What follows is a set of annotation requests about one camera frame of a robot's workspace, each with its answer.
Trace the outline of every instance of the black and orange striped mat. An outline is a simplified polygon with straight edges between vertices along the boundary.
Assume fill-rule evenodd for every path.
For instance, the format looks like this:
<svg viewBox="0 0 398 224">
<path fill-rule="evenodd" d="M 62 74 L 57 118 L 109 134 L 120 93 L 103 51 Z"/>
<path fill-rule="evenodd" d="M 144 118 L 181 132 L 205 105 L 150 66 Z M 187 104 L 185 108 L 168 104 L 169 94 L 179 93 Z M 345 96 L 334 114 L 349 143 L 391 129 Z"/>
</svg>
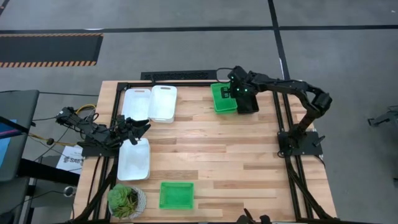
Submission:
<svg viewBox="0 0 398 224">
<path fill-rule="evenodd" d="M 0 67 L 96 65 L 103 34 L 1 34 Z"/>
</svg>

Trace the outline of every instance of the white plastic tray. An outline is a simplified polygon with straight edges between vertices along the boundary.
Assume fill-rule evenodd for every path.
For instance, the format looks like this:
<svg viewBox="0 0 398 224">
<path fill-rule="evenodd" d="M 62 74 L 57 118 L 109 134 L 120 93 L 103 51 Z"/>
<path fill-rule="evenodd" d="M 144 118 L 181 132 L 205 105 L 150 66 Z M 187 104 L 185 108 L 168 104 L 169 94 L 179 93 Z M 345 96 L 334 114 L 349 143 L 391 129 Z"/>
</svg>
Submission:
<svg viewBox="0 0 398 224">
<path fill-rule="evenodd" d="M 132 88 L 124 95 L 122 114 L 136 121 L 148 119 L 150 90 Z"/>
<path fill-rule="evenodd" d="M 163 85 L 154 86 L 150 94 L 149 118 L 155 122 L 173 122 L 176 102 L 177 88 Z"/>
<path fill-rule="evenodd" d="M 133 146 L 125 140 L 119 151 L 118 179 L 144 180 L 150 173 L 150 146 L 148 139 L 142 138 Z"/>
</svg>

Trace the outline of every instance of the plant pot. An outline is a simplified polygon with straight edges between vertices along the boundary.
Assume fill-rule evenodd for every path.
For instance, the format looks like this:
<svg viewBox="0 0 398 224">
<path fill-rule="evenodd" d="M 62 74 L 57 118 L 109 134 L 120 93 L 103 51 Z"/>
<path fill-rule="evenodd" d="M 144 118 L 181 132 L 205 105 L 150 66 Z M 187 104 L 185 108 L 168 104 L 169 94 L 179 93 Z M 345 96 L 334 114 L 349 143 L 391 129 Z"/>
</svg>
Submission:
<svg viewBox="0 0 398 224">
<path fill-rule="evenodd" d="M 137 195 L 138 195 L 138 203 L 137 203 L 136 212 L 134 212 L 133 214 L 130 214 L 128 217 L 124 217 L 124 218 L 115 217 L 115 218 L 118 218 L 121 220 L 132 220 L 134 218 L 137 218 L 144 211 L 145 206 L 147 205 L 147 197 L 145 196 L 145 193 L 138 187 L 132 186 L 131 188 L 134 191 L 136 191 Z M 113 211 L 109 205 L 108 205 L 108 210 L 113 216 Z"/>
</svg>

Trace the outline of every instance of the green plastic tray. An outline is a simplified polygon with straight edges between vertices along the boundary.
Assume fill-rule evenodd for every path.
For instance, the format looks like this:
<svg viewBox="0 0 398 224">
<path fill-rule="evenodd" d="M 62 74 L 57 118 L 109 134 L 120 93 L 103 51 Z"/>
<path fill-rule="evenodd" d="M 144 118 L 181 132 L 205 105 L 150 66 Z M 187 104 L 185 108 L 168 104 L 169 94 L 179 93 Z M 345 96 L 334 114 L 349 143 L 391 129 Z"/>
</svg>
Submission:
<svg viewBox="0 0 398 224">
<path fill-rule="evenodd" d="M 221 88 L 228 87 L 229 83 L 214 83 L 210 85 L 213 94 L 214 109 L 216 114 L 234 113 L 238 105 L 234 98 L 222 98 Z"/>
<path fill-rule="evenodd" d="M 193 183 L 162 182 L 160 185 L 159 208 L 193 209 Z"/>
<path fill-rule="evenodd" d="M 216 114 L 229 114 L 229 113 L 234 113 L 236 109 L 231 109 L 231 110 L 224 110 L 224 111 L 216 111 Z"/>
</svg>

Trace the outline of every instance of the gray floor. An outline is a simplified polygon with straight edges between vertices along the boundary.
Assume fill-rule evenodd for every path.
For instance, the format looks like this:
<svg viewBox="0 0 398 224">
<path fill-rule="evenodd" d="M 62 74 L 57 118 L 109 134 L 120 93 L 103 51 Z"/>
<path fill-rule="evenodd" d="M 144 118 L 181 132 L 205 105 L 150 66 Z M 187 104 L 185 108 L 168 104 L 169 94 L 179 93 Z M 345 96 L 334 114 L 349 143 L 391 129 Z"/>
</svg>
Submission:
<svg viewBox="0 0 398 224">
<path fill-rule="evenodd" d="M 395 0 L 275 0 L 282 26 L 398 24 Z M 92 29 L 173 26 L 269 26 L 267 1 L 222 0 L 10 0 L 0 29 Z M 367 118 L 397 105 L 398 30 L 284 31 L 290 76 L 329 91 L 330 111 L 315 125 L 338 216 L 344 220 L 398 223 L 396 130 L 370 128 Z M 241 65 L 281 77 L 272 31 L 105 34 L 98 64 L 72 68 L 2 68 L 0 91 L 38 89 L 96 94 L 103 80 L 136 80 L 144 71 L 200 70 Z M 36 118 L 96 97 L 40 95 Z M 43 121 L 32 130 L 58 138 L 63 127 Z M 78 136 L 68 132 L 65 141 Z M 29 141 L 24 157 L 45 148 Z M 66 220 L 70 205 L 41 208 L 33 223 Z"/>
</svg>

